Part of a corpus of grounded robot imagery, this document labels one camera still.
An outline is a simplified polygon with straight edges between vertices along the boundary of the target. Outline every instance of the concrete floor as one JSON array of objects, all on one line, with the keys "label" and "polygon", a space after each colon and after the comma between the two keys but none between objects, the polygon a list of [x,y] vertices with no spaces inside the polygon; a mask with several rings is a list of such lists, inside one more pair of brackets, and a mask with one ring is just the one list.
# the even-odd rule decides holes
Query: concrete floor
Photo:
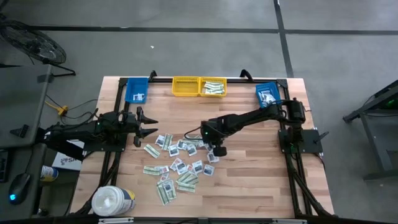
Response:
[{"label": "concrete floor", "polygon": [[[279,2],[286,29],[398,29],[394,0]],[[271,0],[14,0],[3,13],[31,25],[277,28]],[[245,68],[254,77],[287,76],[278,34],[46,33],[65,49],[64,66],[78,72],[50,86],[49,95],[63,105],[96,98],[105,75],[156,70],[159,75],[236,77]],[[397,79],[398,36],[287,35],[287,43],[294,77],[305,79],[314,122],[320,131],[330,131],[322,143],[335,213],[398,222],[398,180],[362,180],[377,171],[376,161],[360,121],[341,119]],[[0,42],[0,49],[1,63],[30,65],[7,43]],[[70,116],[94,108],[92,103]],[[56,113],[45,108],[42,126],[56,121]],[[67,197],[55,203],[52,213],[62,215]]]}]

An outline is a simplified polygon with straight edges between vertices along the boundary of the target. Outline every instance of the wooden tabletop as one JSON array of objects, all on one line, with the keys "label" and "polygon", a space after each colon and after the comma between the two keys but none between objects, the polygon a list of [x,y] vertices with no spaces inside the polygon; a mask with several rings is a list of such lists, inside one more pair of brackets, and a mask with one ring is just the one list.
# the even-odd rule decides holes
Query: wooden tabletop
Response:
[{"label": "wooden tabletop", "polygon": [[[120,77],[104,77],[97,107],[98,113],[112,111]],[[290,97],[302,101],[310,110],[304,81],[288,78]],[[150,83],[147,101],[143,105],[132,104],[135,112],[142,106],[148,118],[158,124],[143,125],[159,130],[146,137],[142,146],[151,144],[159,150],[155,159],[143,148],[136,148],[129,135],[126,150],[122,153],[116,186],[132,190],[136,194],[136,207],[123,216],[131,217],[236,217],[236,218],[288,218],[294,217],[286,161],[277,140],[279,123],[265,121],[243,128],[224,141],[228,155],[221,157],[215,166],[214,176],[199,174],[196,192],[177,191],[177,198],[163,206],[157,194],[156,183],[160,176],[143,174],[144,166],[170,166],[175,157],[161,151],[155,145],[159,134],[173,134],[173,144],[183,134],[199,127],[200,121],[225,114],[241,114],[259,108],[255,96],[255,84],[228,84],[225,98],[175,97],[171,83]],[[313,127],[311,112],[306,112],[304,129]],[[103,152],[95,152],[83,161],[71,212],[77,211],[94,192],[100,179]],[[180,151],[186,164],[202,160],[208,164],[206,149],[189,157]],[[319,158],[312,154],[302,155],[307,185],[324,208],[333,213],[325,172]],[[171,179],[178,174],[170,171]],[[299,192],[302,211],[302,194]]]}]

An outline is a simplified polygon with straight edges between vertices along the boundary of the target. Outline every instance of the white container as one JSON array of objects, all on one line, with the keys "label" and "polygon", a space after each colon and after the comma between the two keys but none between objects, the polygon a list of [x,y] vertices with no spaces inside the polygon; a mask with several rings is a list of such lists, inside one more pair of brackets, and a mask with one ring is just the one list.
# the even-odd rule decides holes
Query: white container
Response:
[{"label": "white container", "polygon": [[44,182],[53,182],[58,177],[58,170],[53,167],[42,166],[40,180]]},{"label": "white container", "polygon": [[120,215],[135,205],[136,196],[132,191],[115,186],[100,187],[91,200],[94,212],[102,217]]}]

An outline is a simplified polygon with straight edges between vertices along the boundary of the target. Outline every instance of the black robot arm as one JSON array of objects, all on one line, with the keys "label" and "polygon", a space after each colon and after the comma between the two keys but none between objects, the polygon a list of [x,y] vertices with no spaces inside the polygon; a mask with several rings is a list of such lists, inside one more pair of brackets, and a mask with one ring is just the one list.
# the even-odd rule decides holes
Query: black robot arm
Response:
[{"label": "black robot arm", "polygon": [[290,126],[288,131],[291,143],[302,141],[301,124],[305,122],[305,111],[302,102],[295,98],[275,101],[266,108],[240,115],[227,114],[202,121],[200,133],[204,143],[215,146],[213,150],[215,156],[225,156],[226,148],[221,145],[226,137],[242,130],[247,125],[267,120],[276,120]]},{"label": "black robot arm", "polygon": [[157,128],[143,129],[143,124],[155,124],[156,120],[144,116],[144,111],[137,107],[136,115],[131,112],[107,112],[100,114],[97,120],[91,120],[98,109],[85,122],[76,125],[56,124],[45,130],[44,143],[56,151],[63,152],[70,157],[78,157],[73,144],[67,140],[78,139],[85,143],[86,151],[114,151],[116,147],[124,147],[126,135],[135,133],[134,145],[141,146],[142,138],[157,131]]}]

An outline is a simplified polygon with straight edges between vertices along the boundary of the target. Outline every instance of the blue bin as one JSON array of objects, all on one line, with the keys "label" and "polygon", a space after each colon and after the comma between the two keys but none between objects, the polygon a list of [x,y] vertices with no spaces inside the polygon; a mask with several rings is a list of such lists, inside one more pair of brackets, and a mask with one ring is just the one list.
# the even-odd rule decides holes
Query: blue bin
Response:
[{"label": "blue bin", "polygon": [[[134,95],[144,94],[142,100],[135,100]],[[129,103],[145,103],[148,94],[148,78],[129,78],[127,81],[126,96],[124,100]]]},{"label": "blue bin", "polygon": [[259,96],[259,93],[262,91],[267,91],[271,93],[271,95],[275,98],[275,100],[280,100],[280,95],[278,88],[276,87],[276,84],[273,82],[270,83],[264,83],[264,84],[258,84],[256,85],[256,96],[257,99],[259,100],[259,104],[261,108],[264,108],[265,106],[261,103],[261,98]]}]

